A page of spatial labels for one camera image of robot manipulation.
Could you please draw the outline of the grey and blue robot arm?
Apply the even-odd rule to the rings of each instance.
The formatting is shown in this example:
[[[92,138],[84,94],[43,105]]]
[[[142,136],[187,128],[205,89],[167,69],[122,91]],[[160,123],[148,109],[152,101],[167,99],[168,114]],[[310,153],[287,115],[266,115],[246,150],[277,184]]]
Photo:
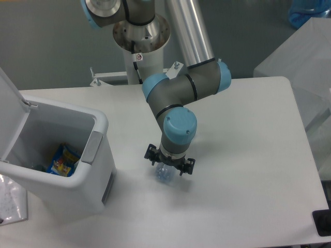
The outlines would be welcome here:
[[[149,145],[145,158],[192,174],[195,160],[186,152],[197,130],[197,118],[186,105],[226,90],[231,84],[227,65],[216,61],[197,1],[168,1],[187,72],[170,78],[162,59],[145,65],[170,38],[170,27],[155,11],[154,1],[81,1],[89,24],[113,25],[117,45],[128,52],[127,76],[142,86],[146,102],[161,130],[159,147]]]

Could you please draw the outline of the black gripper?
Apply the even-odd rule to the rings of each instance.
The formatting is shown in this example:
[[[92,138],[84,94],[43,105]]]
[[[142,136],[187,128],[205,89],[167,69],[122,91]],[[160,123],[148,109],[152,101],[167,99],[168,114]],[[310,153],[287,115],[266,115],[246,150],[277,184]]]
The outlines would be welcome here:
[[[173,158],[172,156],[165,156],[157,147],[153,144],[149,144],[147,151],[144,155],[144,158],[150,160],[152,166],[155,165],[156,162],[162,162],[168,166],[173,166],[177,170],[180,171],[179,175],[182,176],[183,174],[191,175],[193,172],[193,168],[195,165],[195,159],[188,158],[186,159],[185,156],[180,158]]]

